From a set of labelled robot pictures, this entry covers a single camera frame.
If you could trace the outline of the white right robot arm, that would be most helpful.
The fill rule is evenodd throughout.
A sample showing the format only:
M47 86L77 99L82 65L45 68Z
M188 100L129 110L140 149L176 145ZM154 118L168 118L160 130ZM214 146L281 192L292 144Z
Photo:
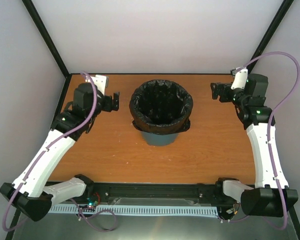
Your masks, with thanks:
M241 70L230 83L211 83L212 99L233 103L249 138L255 166L255 183L250 187L236 178L220 177L215 194L237 201L248 216L283 217L298 201L281 168L276 146L272 109L265 106L268 78Z

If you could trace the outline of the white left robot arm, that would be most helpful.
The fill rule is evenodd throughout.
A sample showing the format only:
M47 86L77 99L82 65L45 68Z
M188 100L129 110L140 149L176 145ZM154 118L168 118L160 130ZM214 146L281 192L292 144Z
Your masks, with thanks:
M90 132L102 112L118 111L120 94L105 95L97 83L81 83L63 112L54 119L48 136L25 171L12 183L3 183L0 193L34 222L40 221L52 207L72 198L89 201L94 195L94 182L83 174L68 181L47 186L47 180L66 152L82 134Z

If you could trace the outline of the black plastic trash bag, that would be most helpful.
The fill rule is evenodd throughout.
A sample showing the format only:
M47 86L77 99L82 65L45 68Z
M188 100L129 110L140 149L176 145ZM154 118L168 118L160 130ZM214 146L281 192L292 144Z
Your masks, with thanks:
M129 102L133 126L155 135L188 131L193 106L193 98L184 87L164 79L144 82L135 89Z

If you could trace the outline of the teal plastic trash bin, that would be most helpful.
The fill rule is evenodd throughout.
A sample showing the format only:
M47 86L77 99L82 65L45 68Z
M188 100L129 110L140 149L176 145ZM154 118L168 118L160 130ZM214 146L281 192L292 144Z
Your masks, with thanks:
M163 147L172 144L178 137L178 133L159 135L149 132L141 132L142 138L150 146Z

